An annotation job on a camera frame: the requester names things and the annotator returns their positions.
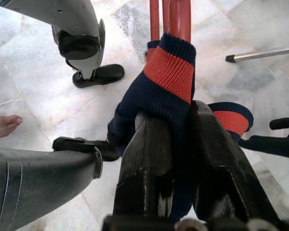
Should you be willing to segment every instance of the crutch tip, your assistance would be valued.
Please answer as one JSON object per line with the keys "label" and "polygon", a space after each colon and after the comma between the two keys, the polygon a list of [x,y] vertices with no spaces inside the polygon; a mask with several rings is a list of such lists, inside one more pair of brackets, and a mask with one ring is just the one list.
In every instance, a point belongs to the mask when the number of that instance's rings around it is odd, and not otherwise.
{"label": "crutch tip", "polygon": [[235,55],[234,55],[234,54],[227,55],[225,60],[226,60],[227,62],[230,62],[230,63],[235,63],[235,62],[236,62],[236,60],[235,60]]}

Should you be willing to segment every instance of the silver rod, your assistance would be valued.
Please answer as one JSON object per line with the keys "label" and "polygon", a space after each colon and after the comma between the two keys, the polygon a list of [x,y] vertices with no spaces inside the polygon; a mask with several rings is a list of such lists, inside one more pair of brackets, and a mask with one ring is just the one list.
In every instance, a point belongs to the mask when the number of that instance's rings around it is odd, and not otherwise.
{"label": "silver rod", "polygon": [[250,53],[245,53],[245,54],[228,55],[226,57],[226,61],[234,63],[234,62],[239,62],[239,61],[244,61],[244,60],[259,59],[259,58],[282,55],[282,54],[289,54],[289,48],[283,48],[283,49],[273,50],[273,51],[250,52]]}

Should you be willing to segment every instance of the gray plastic part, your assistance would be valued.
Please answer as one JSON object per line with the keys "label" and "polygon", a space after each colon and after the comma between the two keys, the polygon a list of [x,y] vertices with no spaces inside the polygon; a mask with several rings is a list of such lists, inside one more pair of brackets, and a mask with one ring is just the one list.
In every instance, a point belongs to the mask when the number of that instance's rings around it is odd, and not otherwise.
{"label": "gray plastic part", "polygon": [[99,35],[99,50],[96,55],[88,59],[68,60],[74,68],[81,71],[84,80],[90,79],[94,69],[98,68],[102,63],[105,47],[105,25],[102,19],[99,24]]}
{"label": "gray plastic part", "polygon": [[99,37],[90,0],[0,0],[0,6],[57,26],[73,36]]}
{"label": "gray plastic part", "polygon": [[101,175],[93,154],[0,149],[0,231],[16,230],[65,204]]}

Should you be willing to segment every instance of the bare foot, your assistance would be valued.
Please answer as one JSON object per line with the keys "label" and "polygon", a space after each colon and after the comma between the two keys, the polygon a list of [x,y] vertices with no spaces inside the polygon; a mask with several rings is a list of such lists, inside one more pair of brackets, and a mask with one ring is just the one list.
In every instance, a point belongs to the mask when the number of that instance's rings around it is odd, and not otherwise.
{"label": "bare foot", "polygon": [[0,138],[10,135],[22,122],[17,115],[0,116]]}

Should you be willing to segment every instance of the toe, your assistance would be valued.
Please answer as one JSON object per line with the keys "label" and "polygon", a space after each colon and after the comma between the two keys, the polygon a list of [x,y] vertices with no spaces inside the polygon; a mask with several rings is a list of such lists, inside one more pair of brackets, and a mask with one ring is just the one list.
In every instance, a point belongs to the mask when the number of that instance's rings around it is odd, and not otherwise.
{"label": "toe", "polygon": [[8,125],[6,126],[6,128],[7,128],[8,130],[15,130],[15,129],[17,128],[17,124],[8,124]]}
{"label": "toe", "polygon": [[23,122],[22,117],[18,116],[18,115],[10,115],[10,116],[6,116],[4,117],[4,120],[7,124],[17,124],[20,125]]}

